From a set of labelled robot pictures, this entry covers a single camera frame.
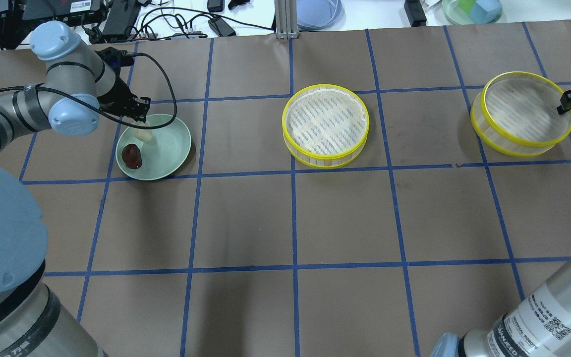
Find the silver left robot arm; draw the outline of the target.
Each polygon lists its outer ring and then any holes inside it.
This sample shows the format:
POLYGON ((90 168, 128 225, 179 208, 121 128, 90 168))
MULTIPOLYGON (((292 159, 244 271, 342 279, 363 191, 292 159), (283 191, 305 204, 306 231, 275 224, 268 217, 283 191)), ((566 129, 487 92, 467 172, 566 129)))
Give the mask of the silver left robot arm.
POLYGON ((46 282, 48 229, 20 176, 39 133, 88 135, 101 113, 143 123, 150 98, 122 78, 125 52, 93 49, 63 22, 39 25, 20 54, 0 63, 0 357, 106 357, 46 282))

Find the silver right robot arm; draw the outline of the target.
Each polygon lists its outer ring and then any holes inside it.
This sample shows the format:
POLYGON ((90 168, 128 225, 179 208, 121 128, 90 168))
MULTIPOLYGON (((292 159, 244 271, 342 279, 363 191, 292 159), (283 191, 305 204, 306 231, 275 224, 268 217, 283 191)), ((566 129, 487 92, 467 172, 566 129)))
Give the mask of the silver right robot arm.
MULTIPOLYGON (((499 74, 473 100, 470 120, 485 144, 530 158, 571 133, 571 90, 523 71, 499 74)), ((571 357, 571 260, 489 330, 443 334, 433 357, 571 357)))

